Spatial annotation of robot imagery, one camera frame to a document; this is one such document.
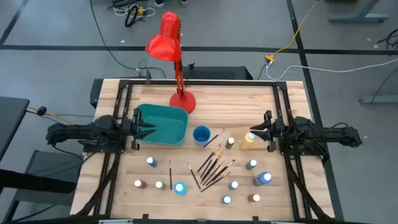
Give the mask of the black bar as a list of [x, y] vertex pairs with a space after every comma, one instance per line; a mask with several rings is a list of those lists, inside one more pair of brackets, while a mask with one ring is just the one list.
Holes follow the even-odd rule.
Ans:
[[0, 188], [71, 193], [76, 183], [0, 169]]

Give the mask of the red desk lamp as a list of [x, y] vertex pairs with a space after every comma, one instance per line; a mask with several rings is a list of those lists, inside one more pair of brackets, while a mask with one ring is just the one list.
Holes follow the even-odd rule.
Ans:
[[190, 114], [195, 109], [196, 99], [184, 85], [181, 28], [179, 16], [172, 11], [165, 12], [161, 18], [159, 32], [147, 44], [146, 52], [156, 59], [174, 63], [177, 90], [170, 97], [169, 105], [182, 108]]

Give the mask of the grey table leg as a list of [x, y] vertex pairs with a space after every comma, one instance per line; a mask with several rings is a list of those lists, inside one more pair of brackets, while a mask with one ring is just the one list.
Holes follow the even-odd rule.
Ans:
[[357, 14], [330, 15], [328, 21], [339, 23], [382, 23], [388, 20], [389, 16], [387, 14], [371, 13], [372, 9], [379, 1], [380, 0], [369, 0]]

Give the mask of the grey platform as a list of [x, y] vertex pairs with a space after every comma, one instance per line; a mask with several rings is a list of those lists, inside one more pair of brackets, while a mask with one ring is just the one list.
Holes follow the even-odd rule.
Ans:
[[[46, 176], [76, 184], [80, 171], [79, 161], [79, 159], [69, 154], [34, 151], [25, 172], [26, 174]], [[7, 209], [2, 222], [11, 221], [19, 204], [22, 202], [70, 207], [73, 202], [73, 194], [17, 189], [11, 206]]]

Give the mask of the person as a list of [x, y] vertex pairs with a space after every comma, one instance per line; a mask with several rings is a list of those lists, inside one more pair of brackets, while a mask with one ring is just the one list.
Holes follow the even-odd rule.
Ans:
[[[165, 0], [154, 0], [154, 6], [159, 8], [159, 9], [163, 9], [165, 6]], [[179, 0], [180, 5], [182, 7], [187, 7], [188, 5], [188, 0]]]

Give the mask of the black box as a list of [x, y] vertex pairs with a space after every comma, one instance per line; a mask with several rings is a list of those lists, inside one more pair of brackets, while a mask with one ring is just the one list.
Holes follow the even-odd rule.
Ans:
[[186, 79], [253, 80], [245, 66], [240, 67], [183, 67]]

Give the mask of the blue plastic cup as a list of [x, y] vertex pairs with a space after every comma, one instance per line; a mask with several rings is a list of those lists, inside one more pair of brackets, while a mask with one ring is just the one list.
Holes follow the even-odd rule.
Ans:
[[211, 131], [207, 126], [204, 125], [197, 126], [193, 130], [194, 142], [200, 147], [204, 147], [209, 142], [210, 138], [211, 138]]

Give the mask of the grey table foot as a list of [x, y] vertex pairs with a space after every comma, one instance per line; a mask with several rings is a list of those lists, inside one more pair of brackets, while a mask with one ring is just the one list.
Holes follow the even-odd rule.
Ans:
[[388, 104], [398, 103], [398, 95], [372, 95], [363, 96], [359, 99], [361, 104]]

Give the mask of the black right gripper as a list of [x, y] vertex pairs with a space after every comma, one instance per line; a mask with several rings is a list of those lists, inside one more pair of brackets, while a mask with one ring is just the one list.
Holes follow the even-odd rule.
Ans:
[[272, 112], [266, 111], [264, 114], [264, 122], [250, 127], [253, 130], [264, 130], [266, 131], [254, 131], [254, 135], [258, 136], [262, 140], [266, 140], [269, 145], [267, 147], [268, 152], [274, 152], [277, 149], [274, 138], [280, 138], [282, 135], [282, 120], [276, 119], [274, 122], [271, 121]]

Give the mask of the black desk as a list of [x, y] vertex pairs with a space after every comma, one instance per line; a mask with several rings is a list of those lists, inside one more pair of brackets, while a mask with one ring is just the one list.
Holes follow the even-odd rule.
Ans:
[[25, 98], [0, 96], [0, 161], [21, 124], [29, 103]]

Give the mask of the yellow paint bottle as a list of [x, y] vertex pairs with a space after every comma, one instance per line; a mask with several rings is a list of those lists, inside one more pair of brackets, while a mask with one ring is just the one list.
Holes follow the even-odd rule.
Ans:
[[244, 139], [241, 141], [241, 143], [239, 145], [239, 148], [242, 150], [249, 149], [252, 146], [252, 144], [254, 143], [254, 138], [255, 138], [255, 135], [253, 133], [251, 133], [251, 132], [246, 133], [244, 136]]

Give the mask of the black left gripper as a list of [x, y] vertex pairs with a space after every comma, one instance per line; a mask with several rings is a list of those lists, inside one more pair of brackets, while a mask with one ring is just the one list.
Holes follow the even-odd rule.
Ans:
[[132, 136], [133, 140], [131, 141], [131, 149], [139, 150], [139, 142], [138, 142], [138, 132], [139, 132], [139, 139], [144, 139], [147, 135], [152, 134], [155, 130], [144, 130], [139, 131], [139, 127], [143, 128], [154, 128], [155, 125], [146, 123], [142, 120], [141, 116], [138, 117], [139, 110], [134, 108], [133, 116], [131, 119], [127, 117], [127, 115], [122, 116], [122, 130], [125, 136]]

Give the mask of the large violet-blue paint bottle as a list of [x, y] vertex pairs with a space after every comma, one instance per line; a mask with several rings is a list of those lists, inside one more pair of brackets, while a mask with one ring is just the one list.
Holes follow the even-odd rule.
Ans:
[[272, 180], [272, 176], [270, 173], [268, 172], [261, 172], [260, 174], [258, 174], [257, 176], [255, 176], [253, 178], [253, 184], [255, 186], [262, 186], [262, 185], [266, 185], [269, 184]]

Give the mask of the teal plastic bin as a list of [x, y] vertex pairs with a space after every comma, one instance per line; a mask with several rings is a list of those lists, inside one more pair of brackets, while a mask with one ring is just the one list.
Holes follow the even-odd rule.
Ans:
[[143, 131], [155, 130], [142, 138], [144, 142], [168, 146], [180, 146], [184, 142], [188, 126], [188, 113], [184, 109], [153, 104], [141, 104], [137, 109], [141, 111], [144, 122], [155, 126], [141, 128]]

